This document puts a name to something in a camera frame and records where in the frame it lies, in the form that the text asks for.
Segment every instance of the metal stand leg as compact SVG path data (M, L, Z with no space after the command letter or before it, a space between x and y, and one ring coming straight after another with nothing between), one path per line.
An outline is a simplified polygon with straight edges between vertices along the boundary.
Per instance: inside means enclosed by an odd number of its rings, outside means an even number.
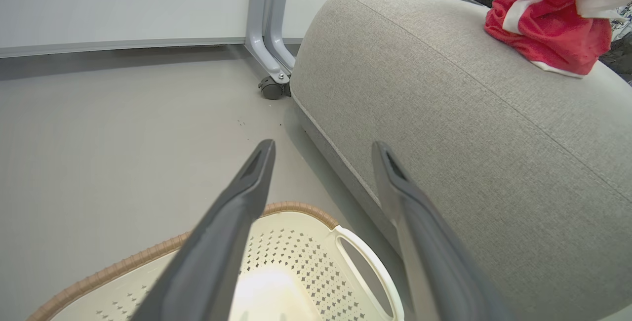
M282 27L286 0L269 0L264 43L270 53L290 72L294 69L294 56L283 43Z
M264 24L264 5L266 0L250 0L248 3L248 22L246 24L246 48L257 58L270 77L278 84L286 84L289 78L281 69L264 45L262 38Z

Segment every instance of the gray sofa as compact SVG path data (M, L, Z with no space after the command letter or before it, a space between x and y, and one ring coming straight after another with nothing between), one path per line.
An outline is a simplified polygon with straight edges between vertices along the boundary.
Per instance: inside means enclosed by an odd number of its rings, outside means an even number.
M632 303L632 88L546 73L458 0L329 0L291 85L303 125L389 242L386 141L521 320Z

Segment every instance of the red and white clothing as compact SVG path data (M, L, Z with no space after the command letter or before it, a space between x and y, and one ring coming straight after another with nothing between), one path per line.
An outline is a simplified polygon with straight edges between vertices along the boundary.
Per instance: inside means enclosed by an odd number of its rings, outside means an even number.
M605 18L578 14L576 0L495 0L485 30L545 71L581 78L610 49Z

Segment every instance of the red velvet garment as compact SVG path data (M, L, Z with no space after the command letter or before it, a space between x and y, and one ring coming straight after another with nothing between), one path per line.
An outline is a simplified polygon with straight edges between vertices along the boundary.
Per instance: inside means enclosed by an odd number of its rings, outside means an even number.
M575 0L542 0L529 4L515 17L517 30L503 29L516 0L494 0L487 13L485 30L512 46L531 62L580 75L588 74L599 56L610 50L612 30L608 19L585 19L578 15Z

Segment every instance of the basket handle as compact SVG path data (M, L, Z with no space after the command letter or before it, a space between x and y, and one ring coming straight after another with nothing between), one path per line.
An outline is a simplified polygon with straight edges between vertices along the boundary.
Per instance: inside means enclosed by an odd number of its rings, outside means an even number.
M384 308L382 308L377 299L375 299L375 296L373 296L373 292L371 292L368 285L366 285L364 278L362 278L359 271L357 271L357 268L355 268L353 261L350 259L349 254L346 253L345 247L341 244L340 239L349 242L350 245L352 245L363 256L366 262L373 269L373 272L376 274L377 279L379 279L384 291L386 292L386 297L389 300L389 305L391 306L391 310L393 312L393 321L404 321L404 306L402 306L401 298L399 297L395 283L393 283L393 279L391 279L389 272L386 271L386 267L384 267L382 261L377 258L375 252L373 252L361 238L357 237L355 233L352 233L352 231L349 231L341 226L336 226L334 231L338 234L336 236L336 246L345 258L347 264L351 267L351 270L356 275L356 278L359 280L361 286L365 289L366 294L368 294L372 299L375 307L377 307L378 310L381 310L385 319L389 318L388 314L384 311Z

